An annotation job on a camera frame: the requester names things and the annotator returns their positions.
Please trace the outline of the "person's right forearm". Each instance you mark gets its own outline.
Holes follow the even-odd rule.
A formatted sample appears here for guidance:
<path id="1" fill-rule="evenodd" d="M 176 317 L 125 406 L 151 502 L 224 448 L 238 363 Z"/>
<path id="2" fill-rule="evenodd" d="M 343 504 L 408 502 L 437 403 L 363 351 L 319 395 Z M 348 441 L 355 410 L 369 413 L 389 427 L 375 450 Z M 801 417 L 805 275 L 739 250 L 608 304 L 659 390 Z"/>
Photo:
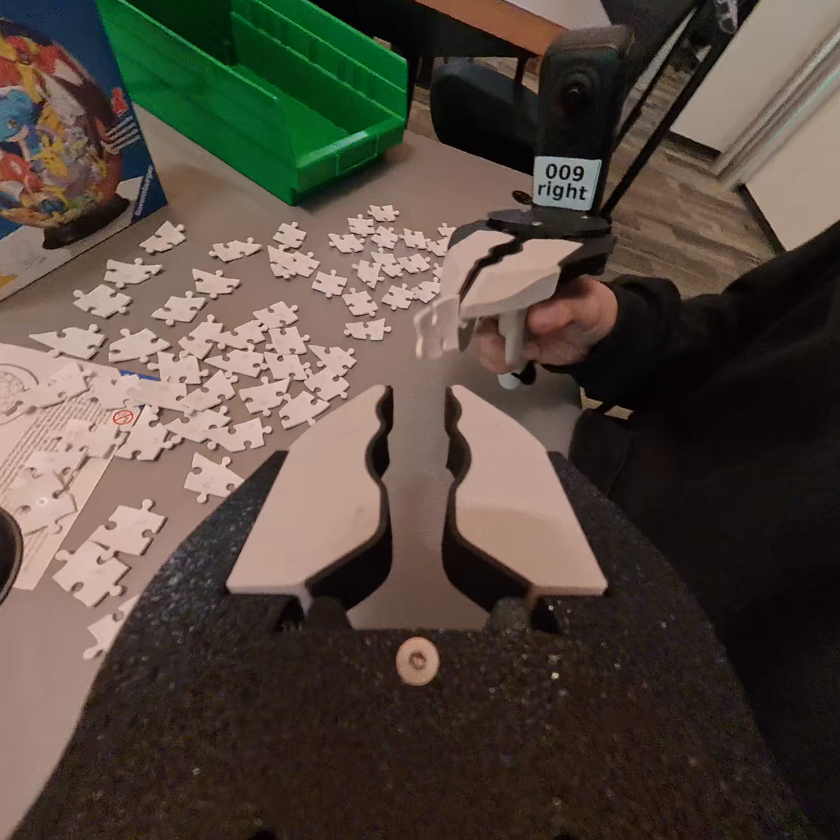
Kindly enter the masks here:
<path id="1" fill-rule="evenodd" d="M 698 395 L 796 343 L 838 338 L 839 223 L 733 281 L 682 298 L 667 279 L 605 283 L 617 303 L 612 330 L 571 375 L 596 401 L 633 411 Z"/>

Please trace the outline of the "blue puzzle box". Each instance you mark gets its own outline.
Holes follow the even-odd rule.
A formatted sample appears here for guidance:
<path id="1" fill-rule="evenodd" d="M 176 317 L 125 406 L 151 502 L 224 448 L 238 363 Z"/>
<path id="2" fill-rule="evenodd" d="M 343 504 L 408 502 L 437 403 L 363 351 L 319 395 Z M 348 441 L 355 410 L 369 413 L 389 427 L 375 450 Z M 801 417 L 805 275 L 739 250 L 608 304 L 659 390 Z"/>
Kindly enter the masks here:
<path id="1" fill-rule="evenodd" d="M 161 210 L 95 2 L 1 2 L 1 299 Z"/>

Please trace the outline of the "pile of white puzzle pieces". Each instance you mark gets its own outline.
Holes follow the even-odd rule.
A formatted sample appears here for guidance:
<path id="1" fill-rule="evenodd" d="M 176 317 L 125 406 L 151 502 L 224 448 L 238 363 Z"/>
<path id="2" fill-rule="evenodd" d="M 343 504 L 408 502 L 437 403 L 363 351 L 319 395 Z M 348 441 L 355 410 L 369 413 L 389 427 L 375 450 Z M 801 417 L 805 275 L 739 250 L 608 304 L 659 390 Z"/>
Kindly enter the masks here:
<path id="1" fill-rule="evenodd" d="M 369 255 L 361 237 L 329 235 L 357 252 L 341 270 L 320 266 L 312 246 L 268 248 L 254 239 L 215 244 L 198 265 L 182 256 L 183 225 L 165 221 L 141 248 L 146 257 L 108 259 L 97 286 L 79 278 L 49 301 L 65 321 L 33 332 L 26 349 L 103 365 L 108 378 L 71 362 L 16 396 L 4 413 L 92 397 L 111 411 L 138 407 L 91 498 L 33 591 L 12 588 L 13 618 L 2 622 L 2 654 L 58 671 L 74 656 L 91 671 L 138 601 L 133 570 L 158 555 L 167 523 L 186 525 L 198 502 L 219 502 L 245 468 L 283 435 L 305 432 L 330 405 L 361 394 L 362 383 L 408 382 L 413 339 L 408 313 L 438 290 L 438 265 L 395 239 L 395 256 Z M 9 343 L 10 321 L 2 321 Z M 76 468 L 94 442 L 71 419 L 64 451 L 37 453 L 8 495 L 25 534 L 74 512 L 55 472 Z"/>

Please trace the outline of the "black hooded sweatshirt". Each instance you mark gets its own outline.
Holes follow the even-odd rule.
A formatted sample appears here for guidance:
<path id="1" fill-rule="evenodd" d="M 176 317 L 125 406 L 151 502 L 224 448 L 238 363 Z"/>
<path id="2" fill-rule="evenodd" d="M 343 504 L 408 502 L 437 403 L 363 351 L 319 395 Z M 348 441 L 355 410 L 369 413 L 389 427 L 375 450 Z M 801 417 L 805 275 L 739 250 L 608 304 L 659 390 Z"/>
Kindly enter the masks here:
<path id="1" fill-rule="evenodd" d="M 809 819 L 838 838 L 838 407 L 724 420 L 681 452 L 584 412 L 570 456 L 708 615 Z"/>

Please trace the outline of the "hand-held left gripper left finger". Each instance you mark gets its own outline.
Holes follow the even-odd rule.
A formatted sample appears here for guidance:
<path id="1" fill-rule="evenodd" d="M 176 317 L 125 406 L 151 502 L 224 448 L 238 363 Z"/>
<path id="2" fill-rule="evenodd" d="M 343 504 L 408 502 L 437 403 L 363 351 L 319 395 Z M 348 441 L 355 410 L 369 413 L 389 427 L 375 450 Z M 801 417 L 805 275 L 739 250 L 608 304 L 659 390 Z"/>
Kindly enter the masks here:
<path id="1" fill-rule="evenodd" d="M 227 580 L 232 595 L 284 595 L 303 610 L 361 604 L 392 567 L 383 475 L 393 389 L 373 385 L 282 453 L 280 469 Z"/>

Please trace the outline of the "white jigsaw puzzle piece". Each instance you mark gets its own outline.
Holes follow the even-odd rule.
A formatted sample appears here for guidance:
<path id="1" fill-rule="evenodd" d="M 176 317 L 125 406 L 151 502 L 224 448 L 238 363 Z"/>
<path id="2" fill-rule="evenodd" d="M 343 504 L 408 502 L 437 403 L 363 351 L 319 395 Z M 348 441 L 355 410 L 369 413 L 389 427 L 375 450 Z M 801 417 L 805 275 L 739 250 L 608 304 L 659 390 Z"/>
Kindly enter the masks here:
<path id="1" fill-rule="evenodd" d="M 413 322 L 419 361 L 437 361 L 461 352 L 459 295 L 437 296 L 416 313 Z"/>

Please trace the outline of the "white instruction sheet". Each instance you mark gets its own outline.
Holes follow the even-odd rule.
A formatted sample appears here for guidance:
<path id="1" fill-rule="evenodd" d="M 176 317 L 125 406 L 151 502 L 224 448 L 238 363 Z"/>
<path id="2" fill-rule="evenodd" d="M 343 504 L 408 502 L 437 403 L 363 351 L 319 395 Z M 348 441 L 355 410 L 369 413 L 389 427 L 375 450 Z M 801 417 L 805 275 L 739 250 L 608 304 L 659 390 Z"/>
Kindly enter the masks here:
<path id="1" fill-rule="evenodd" d="M 112 459 L 112 453 L 140 414 L 140 409 L 135 406 L 122 406 L 111 411 L 102 409 L 98 401 L 84 394 L 30 412 L 22 412 L 21 406 L 17 406 L 12 412 L 4 413 L 16 396 L 47 381 L 71 362 L 83 368 L 90 367 L 92 371 L 108 378 L 121 375 L 103 365 L 66 357 L 53 358 L 43 351 L 2 343 L 2 506 L 8 512 L 12 512 L 7 504 L 8 492 L 18 473 L 26 468 L 27 462 L 33 456 L 37 453 L 65 450 L 60 436 L 71 419 L 89 424 L 90 433 L 86 439 L 95 444 L 92 449 L 86 450 L 85 459 L 76 468 L 66 467 L 60 472 L 55 468 L 75 503 L 75 510 L 57 520 L 54 528 L 59 528 L 58 531 L 51 531 L 48 525 L 24 535 L 24 557 L 13 583 L 13 588 L 20 591 L 31 592 L 41 581 L 63 540 L 69 535 L 70 528 L 103 477 Z M 105 433 L 100 433 L 100 427 L 114 432 L 113 437 L 106 437 Z"/>

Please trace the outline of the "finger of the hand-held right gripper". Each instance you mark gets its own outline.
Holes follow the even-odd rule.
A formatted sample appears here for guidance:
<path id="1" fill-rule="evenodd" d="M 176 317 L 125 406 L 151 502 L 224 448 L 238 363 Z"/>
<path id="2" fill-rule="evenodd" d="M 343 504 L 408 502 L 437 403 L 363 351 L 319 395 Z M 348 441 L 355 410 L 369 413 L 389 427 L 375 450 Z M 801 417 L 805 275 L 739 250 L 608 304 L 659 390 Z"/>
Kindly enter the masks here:
<path id="1" fill-rule="evenodd" d="M 519 251 L 519 240 L 499 230 L 482 228 L 470 233 L 446 255 L 446 301 L 460 309 L 480 272 Z"/>
<path id="2" fill-rule="evenodd" d="M 518 252 L 479 269 L 460 304 L 461 321 L 524 311 L 548 299 L 565 262 L 582 246 L 564 239 L 530 239 Z"/>

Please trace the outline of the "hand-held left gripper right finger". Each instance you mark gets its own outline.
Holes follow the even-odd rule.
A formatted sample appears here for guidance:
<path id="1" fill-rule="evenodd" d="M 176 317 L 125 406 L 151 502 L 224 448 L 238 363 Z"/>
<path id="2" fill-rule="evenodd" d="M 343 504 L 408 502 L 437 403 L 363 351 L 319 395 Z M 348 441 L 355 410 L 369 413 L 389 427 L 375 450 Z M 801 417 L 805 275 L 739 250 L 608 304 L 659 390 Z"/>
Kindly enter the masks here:
<path id="1" fill-rule="evenodd" d="M 485 611 L 505 599 L 601 596 L 607 579 L 555 468 L 553 452 L 462 385 L 446 391 L 453 478 L 442 538 L 450 583 Z"/>

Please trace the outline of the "black padded chair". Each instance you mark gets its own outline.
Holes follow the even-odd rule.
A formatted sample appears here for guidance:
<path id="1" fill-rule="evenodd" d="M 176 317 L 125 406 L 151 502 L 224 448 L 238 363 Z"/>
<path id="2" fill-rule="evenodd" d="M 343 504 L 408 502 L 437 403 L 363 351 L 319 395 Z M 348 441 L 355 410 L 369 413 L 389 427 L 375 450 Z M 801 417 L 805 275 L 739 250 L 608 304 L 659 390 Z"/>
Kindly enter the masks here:
<path id="1" fill-rule="evenodd" d="M 468 58 L 433 70 L 429 110 L 440 143 L 530 175 L 538 94 Z"/>

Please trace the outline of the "person's right hand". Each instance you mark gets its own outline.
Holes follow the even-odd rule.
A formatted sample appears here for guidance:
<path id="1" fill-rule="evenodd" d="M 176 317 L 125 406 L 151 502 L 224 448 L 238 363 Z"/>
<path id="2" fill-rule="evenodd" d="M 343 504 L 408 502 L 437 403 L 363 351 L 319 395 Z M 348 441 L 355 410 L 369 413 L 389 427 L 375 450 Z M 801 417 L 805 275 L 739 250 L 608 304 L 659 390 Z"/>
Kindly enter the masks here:
<path id="1" fill-rule="evenodd" d="M 613 331 L 617 312 L 618 302 L 610 286 L 581 277 L 551 299 L 530 307 L 528 337 L 519 361 L 506 361 L 506 343 L 496 320 L 482 321 L 472 344 L 478 362 L 495 374 L 514 371 L 530 361 L 564 367 L 583 361 Z"/>

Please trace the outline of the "wooden workbench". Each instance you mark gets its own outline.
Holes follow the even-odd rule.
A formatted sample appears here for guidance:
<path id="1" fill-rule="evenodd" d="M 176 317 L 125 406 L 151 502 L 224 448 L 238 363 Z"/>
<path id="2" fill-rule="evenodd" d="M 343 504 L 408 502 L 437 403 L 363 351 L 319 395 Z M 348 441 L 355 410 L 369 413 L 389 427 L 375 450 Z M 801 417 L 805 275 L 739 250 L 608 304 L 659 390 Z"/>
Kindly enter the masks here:
<path id="1" fill-rule="evenodd" d="M 485 35 L 504 41 L 515 55 L 542 56 L 568 28 L 506 1 L 415 1 Z"/>

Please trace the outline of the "green plastic bin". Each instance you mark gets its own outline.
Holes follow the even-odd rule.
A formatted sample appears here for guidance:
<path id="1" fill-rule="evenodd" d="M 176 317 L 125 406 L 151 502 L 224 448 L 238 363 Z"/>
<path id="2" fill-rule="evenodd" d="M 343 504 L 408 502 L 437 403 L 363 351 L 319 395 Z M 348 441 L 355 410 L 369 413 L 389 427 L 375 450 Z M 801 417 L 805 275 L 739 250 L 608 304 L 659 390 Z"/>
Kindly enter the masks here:
<path id="1" fill-rule="evenodd" d="M 403 57 L 311 2 L 99 1 L 131 99 L 290 205 L 403 141 Z"/>

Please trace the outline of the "black dome puzzle stand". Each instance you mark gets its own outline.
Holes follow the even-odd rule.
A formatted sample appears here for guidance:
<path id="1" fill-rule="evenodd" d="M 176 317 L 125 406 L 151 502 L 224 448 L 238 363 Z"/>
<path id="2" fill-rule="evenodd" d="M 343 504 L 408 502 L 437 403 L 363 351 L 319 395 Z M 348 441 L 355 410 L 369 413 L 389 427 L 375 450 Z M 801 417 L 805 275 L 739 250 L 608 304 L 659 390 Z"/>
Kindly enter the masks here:
<path id="1" fill-rule="evenodd" d="M 17 521 L 1 508 L 1 603 L 4 603 L 16 582 L 24 551 L 24 537 Z"/>

